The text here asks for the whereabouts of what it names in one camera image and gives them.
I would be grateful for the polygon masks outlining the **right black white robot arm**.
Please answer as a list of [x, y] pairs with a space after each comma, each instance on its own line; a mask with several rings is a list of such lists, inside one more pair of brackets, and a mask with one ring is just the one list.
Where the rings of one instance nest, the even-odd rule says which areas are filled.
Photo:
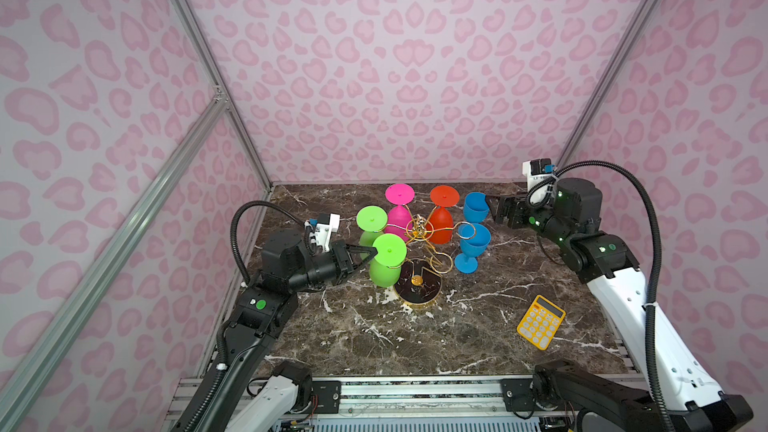
[[646, 389], [621, 385], [556, 360], [535, 367], [531, 399], [542, 409], [570, 403], [620, 431], [737, 431], [754, 417], [747, 400], [727, 394], [694, 357], [656, 300], [659, 270], [645, 275], [626, 242], [600, 230], [602, 194], [581, 178], [552, 180], [540, 203], [531, 194], [490, 195], [493, 220], [527, 227], [559, 248], [587, 286], [645, 377]]

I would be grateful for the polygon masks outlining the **lime green wine glass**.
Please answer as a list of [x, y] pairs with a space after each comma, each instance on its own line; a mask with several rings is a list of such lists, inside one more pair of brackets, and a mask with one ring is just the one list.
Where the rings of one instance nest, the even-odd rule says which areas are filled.
[[383, 234], [388, 223], [387, 212], [379, 206], [366, 206], [356, 216], [356, 223], [362, 230], [359, 244], [372, 247], [375, 240]]
[[373, 247], [376, 255], [370, 263], [370, 279], [377, 287], [391, 287], [399, 280], [407, 256], [405, 241], [398, 235], [385, 233], [375, 239]]

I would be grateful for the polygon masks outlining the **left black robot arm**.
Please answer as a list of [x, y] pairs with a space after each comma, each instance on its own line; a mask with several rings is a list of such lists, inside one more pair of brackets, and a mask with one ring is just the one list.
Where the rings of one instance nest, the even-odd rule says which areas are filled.
[[298, 230], [273, 233], [262, 269], [238, 296], [217, 332], [217, 363], [204, 376], [176, 431], [223, 431], [259, 364], [298, 308], [298, 294], [339, 285], [368, 265], [377, 249], [335, 241], [312, 253]]

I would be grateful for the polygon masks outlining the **blue wine glass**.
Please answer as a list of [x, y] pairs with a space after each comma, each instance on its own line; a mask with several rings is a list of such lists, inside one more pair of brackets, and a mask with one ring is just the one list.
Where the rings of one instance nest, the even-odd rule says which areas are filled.
[[490, 244], [490, 231], [479, 223], [464, 223], [458, 227], [457, 235], [460, 253], [454, 260], [454, 266], [463, 274], [472, 274], [478, 269], [478, 257]]
[[464, 220], [469, 223], [482, 223], [490, 212], [486, 195], [482, 192], [471, 192], [466, 195], [463, 205]]

